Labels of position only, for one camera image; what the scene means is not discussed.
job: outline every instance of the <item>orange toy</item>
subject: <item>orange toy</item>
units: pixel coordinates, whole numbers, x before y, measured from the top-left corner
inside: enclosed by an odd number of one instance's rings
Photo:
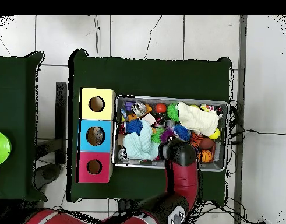
[[[207,149],[202,150],[199,153],[198,157],[199,157],[199,160],[204,162],[204,163],[212,162],[212,154]]]
[[[190,138],[190,144],[195,148],[200,146],[201,141],[203,140],[203,135],[197,135],[192,131],[192,136]]]
[[[146,116],[148,113],[151,113],[152,112],[152,107],[149,106],[149,104],[145,104],[145,106],[147,107],[147,113],[145,115],[142,116],[142,118],[144,116]],[[127,115],[127,121],[130,122],[132,120],[135,120],[139,118],[136,114],[128,114]]]

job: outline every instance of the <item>gray plastic bin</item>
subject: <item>gray plastic bin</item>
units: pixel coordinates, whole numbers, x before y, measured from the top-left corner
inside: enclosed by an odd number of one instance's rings
[[[155,105],[157,103],[164,103],[167,106],[173,102],[184,102],[188,105],[195,104],[207,104],[209,106],[220,106],[223,110],[223,117],[218,122],[218,129],[221,132],[221,135],[216,142],[216,151],[214,154],[213,163],[201,163],[199,164],[199,169],[201,171],[210,171],[210,172],[221,172],[225,169],[227,164],[227,148],[228,148],[228,134],[229,134],[229,104],[224,101],[210,101],[210,100],[188,100],[188,99],[176,99],[176,98],[162,98],[162,97],[149,97],[149,96],[130,96],[130,95],[119,95],[115,99],[114,107],[114,140],[113,140],[113,156],[112,162],[116,166],[122,167],[145,167],[151,169],[164,169],[164,161],[147,161],[141,162],[137,159],[128,160],[122,162],[118,159],[118,151],[120,146],[118,146],[118,134],[119,134],[119,125],[121,119],[120,109],[124,107],[125,102],[143,102],[149,104],[152,107],[152,113],[155,114]]]

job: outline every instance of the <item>metal stand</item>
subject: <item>metal stand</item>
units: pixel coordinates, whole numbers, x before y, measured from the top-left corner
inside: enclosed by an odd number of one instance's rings
[[[56,83],[55,103],[55,139],[40,142],[36,146],[36,160],[55,152],[55,163],[39,167],[35,170],[35,186],[41,189],[59,177],[62,164],[66,163],[66,115],[67,115],[67,84]]]

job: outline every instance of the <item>green table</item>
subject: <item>green table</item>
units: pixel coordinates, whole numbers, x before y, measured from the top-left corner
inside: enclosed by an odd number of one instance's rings
[[[37,66],[43,54],[24,58],[0,57],[0,132],[12,151],[0,165],[0,199],[46,200],[32,183],[35,166]]]
[[[108,184],[76,183],[77,124],[80,87],[112,89],[118,95],[174,97],[229,102],[231,60],[162,61],[159,59],[90,58],[76,50],[69,59],[68,201],[79,198],[141,200],[161,194],[164,171],[114,167]],[[200,197],[224,205],[225,170],[200,172]]]

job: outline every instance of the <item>white cloth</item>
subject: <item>white cloth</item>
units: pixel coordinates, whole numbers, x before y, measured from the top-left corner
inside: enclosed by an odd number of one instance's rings
[[[186,129],[196,134],[202,133],[211,136],[218,125],[219,117],[215,111],[205,112],[199,108],[186,105],[184,102],[178,104],[179,121]]]

